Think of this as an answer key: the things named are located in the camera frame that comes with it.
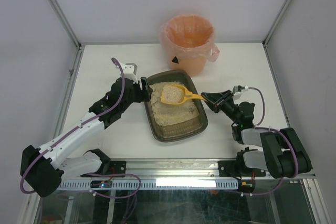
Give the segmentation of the yellow plastic litter scoop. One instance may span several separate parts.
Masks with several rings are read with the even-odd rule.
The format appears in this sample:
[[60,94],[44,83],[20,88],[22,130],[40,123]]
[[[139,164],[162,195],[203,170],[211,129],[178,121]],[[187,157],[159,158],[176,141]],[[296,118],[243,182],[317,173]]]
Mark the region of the yellow plastic litter scoop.
[[160,101],[168,105],[182,105],[189,100],[206,99],[199,94],[194,94],[181,84],[167,84],[163,87]]

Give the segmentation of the dark grey litter box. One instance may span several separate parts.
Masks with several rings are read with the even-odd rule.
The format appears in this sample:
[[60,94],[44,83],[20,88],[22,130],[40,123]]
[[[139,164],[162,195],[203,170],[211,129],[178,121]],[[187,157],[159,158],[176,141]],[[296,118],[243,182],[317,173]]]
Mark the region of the dark grey litter box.
[[[183,70],[170,70],[148,77],[149,85],[173,81],[177,81],[185,85],[193,93],[197,93],[197,89],[191,77]],[[203,132],[208,125],[208,119],[202,102],[200,100],[195,100],[194,104],[198,112],[198,116],[195,118],[173,125],[160,126],[155,121],[153,106],[149,102],[146,102],[145,109],[155,139],[161,142],[174,142]]]

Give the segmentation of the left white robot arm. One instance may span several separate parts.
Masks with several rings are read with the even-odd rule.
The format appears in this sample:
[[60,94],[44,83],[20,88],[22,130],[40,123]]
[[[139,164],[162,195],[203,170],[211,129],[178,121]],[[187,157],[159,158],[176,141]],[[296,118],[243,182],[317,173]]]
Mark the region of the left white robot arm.
[[24,189],[24,182],[27,182],[33,193],[44,198],[51,195],[62,182],[77,176],[115,175],[118,169],[113,168],[110,157],[98,148],[85,151],[77,158],[69,158],[69,155],[86,140],[120,119],[131,104],[148,102],[151,94],[152,89],[145,77],[138,82],[118,78],[111,90],[68,131],[38,148],[30,145],[23,150],[21,191],[28,193]]

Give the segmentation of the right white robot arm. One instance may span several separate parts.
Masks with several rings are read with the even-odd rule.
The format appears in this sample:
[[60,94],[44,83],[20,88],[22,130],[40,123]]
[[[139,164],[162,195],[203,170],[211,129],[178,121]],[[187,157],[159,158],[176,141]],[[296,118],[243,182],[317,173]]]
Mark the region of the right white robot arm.
[[255,104],[236,104],[234,94],[203,92],[207,106],[223,112],[232,121],[233,139],[247,147],[237,153],[235,161],[225,169],[229,176],[250,176],[253,172],[268,172],[273,178],[294,178],[312,170],[312,163],[296,131],[273,129],[254,124]]

